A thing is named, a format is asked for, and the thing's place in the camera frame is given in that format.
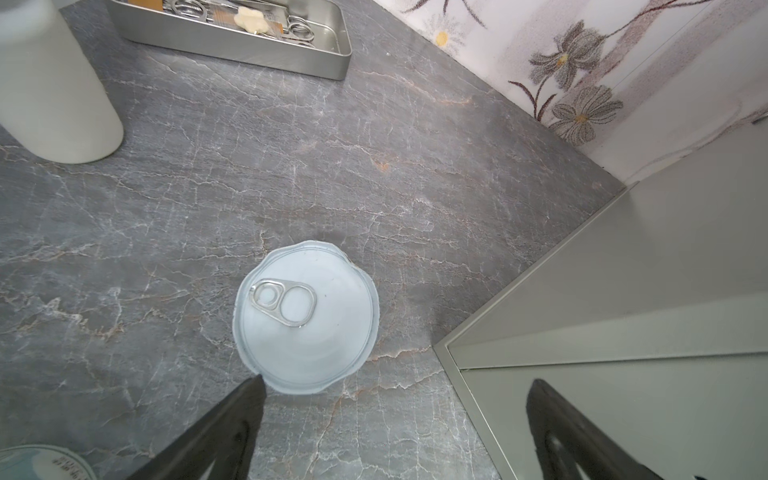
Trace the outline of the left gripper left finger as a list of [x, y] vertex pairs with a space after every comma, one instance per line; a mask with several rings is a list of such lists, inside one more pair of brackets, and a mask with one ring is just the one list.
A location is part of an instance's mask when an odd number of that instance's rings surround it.
[[242, 382], [132, 479], [246, 479], [267, 398], [263, 377]]

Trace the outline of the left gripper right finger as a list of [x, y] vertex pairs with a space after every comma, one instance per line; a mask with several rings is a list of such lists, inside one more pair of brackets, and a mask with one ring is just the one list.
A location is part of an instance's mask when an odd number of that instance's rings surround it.
[[657, 479], [549, 383], [533, 381], [526, 414], [545, 479]]

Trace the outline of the green can white lid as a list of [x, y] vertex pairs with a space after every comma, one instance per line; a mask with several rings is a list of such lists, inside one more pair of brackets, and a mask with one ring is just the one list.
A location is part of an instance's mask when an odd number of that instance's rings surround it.
[[232, 332], [244, 365], [269, 387], [311, 395], [362, 367], [379, 321], [372, 278], [337, 246], [308, 240], [272, 251], [245, 276]]

